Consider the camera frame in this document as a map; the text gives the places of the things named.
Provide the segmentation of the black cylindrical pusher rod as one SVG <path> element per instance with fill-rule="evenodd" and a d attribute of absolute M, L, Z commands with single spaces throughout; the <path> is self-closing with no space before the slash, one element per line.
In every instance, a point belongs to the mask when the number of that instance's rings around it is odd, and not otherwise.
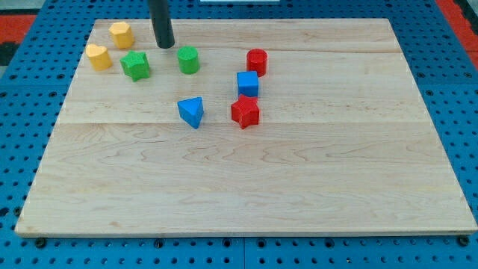
<path fill-rule="evenodd" d="M 173 47 L 175 38 L 168 1 L 148 0 L 147 4 L 157 46 L 162 49 Z"/>

